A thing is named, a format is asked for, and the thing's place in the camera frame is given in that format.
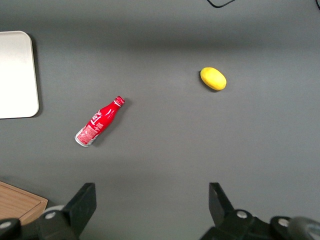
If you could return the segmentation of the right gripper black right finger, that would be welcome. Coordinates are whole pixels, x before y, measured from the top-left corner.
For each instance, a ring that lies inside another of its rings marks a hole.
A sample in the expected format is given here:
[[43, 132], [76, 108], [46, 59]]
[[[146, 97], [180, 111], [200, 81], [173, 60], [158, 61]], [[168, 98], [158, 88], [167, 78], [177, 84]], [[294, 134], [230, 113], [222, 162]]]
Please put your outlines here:
[[236, 210], [218, 182], [209, 184], [209, 212], [214, 226], [202, 237], [202, 240], [258, 240], [255, 230], [255, 217], [249, 212]]

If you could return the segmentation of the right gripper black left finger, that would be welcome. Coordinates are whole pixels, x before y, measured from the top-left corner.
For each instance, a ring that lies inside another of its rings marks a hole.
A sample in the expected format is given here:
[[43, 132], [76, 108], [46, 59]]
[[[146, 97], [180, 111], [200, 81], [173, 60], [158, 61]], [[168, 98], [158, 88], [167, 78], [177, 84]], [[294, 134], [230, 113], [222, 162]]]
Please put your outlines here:
[[96, 185], [85, 183], [66, 205], [44, 211], [37, 220], [38, 238], [78, 240], [96, 208]]

